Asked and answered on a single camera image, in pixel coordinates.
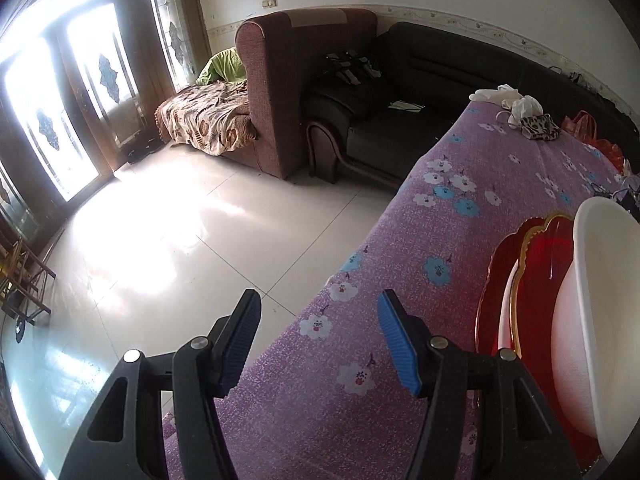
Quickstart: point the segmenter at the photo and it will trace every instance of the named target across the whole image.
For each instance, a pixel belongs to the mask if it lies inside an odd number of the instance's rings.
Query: brown floral blanket
[[[165,142],[191,144],[209,155],[232,152],[256,138],[246,81],[189,86],[158,107],[156,124]]]

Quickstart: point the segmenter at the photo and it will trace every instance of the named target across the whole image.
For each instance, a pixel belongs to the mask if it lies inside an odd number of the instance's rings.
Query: purple tablecloth
[[[409,314],[461,348],[495,247],[528,218],[575,214],[589,182],[616,186],[597,150],[562,133],[527,140],[471,103],[413,168],[358,251],[276,342],[216,402],[241,480],[402,478],[426,402],[396,375],[376,317],[392,288]],[[469,399],[459,478],[476,430]],[[181,478],[173,416],[164,422],[172,478]]]

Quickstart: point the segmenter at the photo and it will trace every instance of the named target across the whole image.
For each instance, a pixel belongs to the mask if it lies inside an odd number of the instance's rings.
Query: black leather sofa
[[[598,136],[640,171],[640,140],[629,117],[567,77],[505,49],[436,28],[400,22],[374,41],[379,79],[351,86],[335,75],[313,80],[301,98],[312,172],[334,182],[338,164],[397,186],[438,142],[480,88],[510,84],[530,94],[557,124],[587,110]],[[389,109],[396,100],[420,113]]]

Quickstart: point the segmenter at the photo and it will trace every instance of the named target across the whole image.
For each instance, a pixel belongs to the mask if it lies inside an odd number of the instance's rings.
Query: tiled floor
[[[378,220],[393,193],[301,172],[283,182],[172,146],[122,169],[68,222],[49,265],[52,315],[2,355],[40,468],[56,478],[102,384],[130,348],[174,351],[206,334],[246,288],[262,296],[252,362]],[[163,396],[164,410],[171,395]]]

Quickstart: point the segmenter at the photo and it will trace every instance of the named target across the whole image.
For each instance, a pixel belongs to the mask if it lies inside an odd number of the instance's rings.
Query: red plastic bag
[[[598,148],[618,172],[623,173],[625,157],[622,150],[617,144],[612,144],[607,139],[598,139],[596,119],[590,113],[582,110],[573,119],[565,117],[562,121],[562,129],[585,144]]]

